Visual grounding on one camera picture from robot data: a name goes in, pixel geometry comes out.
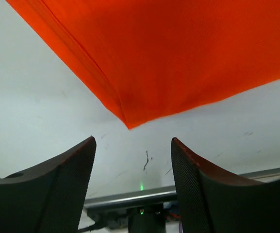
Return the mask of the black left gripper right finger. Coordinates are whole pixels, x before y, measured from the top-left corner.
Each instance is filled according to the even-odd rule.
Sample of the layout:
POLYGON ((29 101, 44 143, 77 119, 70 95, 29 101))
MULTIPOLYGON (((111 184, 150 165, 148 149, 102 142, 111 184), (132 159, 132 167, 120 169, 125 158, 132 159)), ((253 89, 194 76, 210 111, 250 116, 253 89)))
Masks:
POLYGON ((185 233, 280 233, 280 179, 231 173, 171 141, 172 169, 185 233))

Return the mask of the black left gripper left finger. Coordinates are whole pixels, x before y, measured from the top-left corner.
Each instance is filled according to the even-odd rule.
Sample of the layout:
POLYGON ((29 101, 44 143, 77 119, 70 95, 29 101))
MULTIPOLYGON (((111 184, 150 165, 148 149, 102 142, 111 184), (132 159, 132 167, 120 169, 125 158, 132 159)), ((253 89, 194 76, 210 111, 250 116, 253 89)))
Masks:
POLYGON ((75 233, 96 153, 89 137, 66 152, 0 178, 0 233, 75 233))

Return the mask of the orange shorts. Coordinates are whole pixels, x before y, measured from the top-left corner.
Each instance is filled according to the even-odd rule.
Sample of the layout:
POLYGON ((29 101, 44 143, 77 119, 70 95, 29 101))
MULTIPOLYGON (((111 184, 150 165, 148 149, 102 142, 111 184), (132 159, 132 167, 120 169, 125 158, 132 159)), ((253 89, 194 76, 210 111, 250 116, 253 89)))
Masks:
POLYGON ((11 0, 132 129, 280 79, 280 0, 11 0))

